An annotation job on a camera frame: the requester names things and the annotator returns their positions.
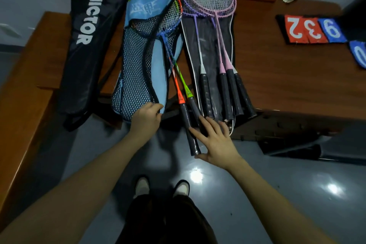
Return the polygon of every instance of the victor logo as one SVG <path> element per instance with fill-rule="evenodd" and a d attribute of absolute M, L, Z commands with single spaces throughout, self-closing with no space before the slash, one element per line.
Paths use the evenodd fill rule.
<path fill-rule="evenodd" d="M 82 34 L 78 35 L 78 40 L 76 44 L 83 43 L 89 44 L 93 38 L 93 33 L 95 31 L 95 26 L 98 22 L 98 14 L 100 12 L 99 6 L 102 5 L 103 0 L 90 0 L 89 8 L 86 10 L 86 14 L 90 17 L 84 19 L 84 24 L 80 27 L 80 32 Z"/>

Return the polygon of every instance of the floor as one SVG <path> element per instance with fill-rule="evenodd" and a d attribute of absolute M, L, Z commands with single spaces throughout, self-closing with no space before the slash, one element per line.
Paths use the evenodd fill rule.
<path fill-rule="evenodd" d="M 5 69 L 0 54 L 0 70 Z M 34 200 L 79 170 L 127 133 L 107 127 L 95 118 L 77 131 L 66 132 L 55 115 L 26 177 L 16 216 Z M 323 144 L 324 149 L 364 150 L 366 125 L 355 124 Z M 239 153 L 303 214 L 339 243 L 366 239 L 366 166 L 317 162 L 263 155 L 255 142 L 235 141 Z M 167 198 L 180 179 L 191 184 L 190 197 L 213 227 L 219 243 L 271 243 L 245 194 L 224 170 L 190 156 L 185 133 L 159 130 L 128 164 L 106 205 L 91 223 L 82 244 L 113 244 L 124 225 L 140 174 L 150 178 L 152 191 Z"/>

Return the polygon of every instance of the white shoe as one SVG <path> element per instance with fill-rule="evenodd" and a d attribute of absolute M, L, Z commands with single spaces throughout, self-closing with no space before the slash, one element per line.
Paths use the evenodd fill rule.
<path fill-rule="evenodd" d="M 186 180 L 181 180 L 175 186 L 173 197 L 175 197 L 176 195 L 189 196 L 189 190 L 189 183 Z"/>
<path fill-rule="evenodd" d="M 136 183 L 134 199 L 140 195 L 147 195 L 150 193 L 150 186 L 147 177 L 140 177 Z"/>

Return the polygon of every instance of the red number card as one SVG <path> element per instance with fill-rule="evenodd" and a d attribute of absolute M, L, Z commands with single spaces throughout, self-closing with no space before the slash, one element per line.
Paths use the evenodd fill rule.
<path fill-rule="evenodd" d="M 290 43 L 309 43 L 304 29 L 304 18 L 298 15 L 285 15 L 285 25 Z"/>
<path fill-rule="evenodd" d="M 312 44 L 328 43 L 328 39 L 324 35 L 318 23 L 318 18 L 304 18 L 305 33 L 309 42 Z"/>

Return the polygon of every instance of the forearm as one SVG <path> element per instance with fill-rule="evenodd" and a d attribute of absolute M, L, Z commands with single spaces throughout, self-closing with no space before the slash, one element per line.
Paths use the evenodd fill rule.
<path fill-rule="evenodd" d="M 141 144 L 127 135 L 31 205 L 0 243 L 77 243 Z"/>
<path fill-rule="evenodd" d="M 334 243 L 244 159 L 233 164 L 228 172 L 243 189 L 273 243 Z"/>

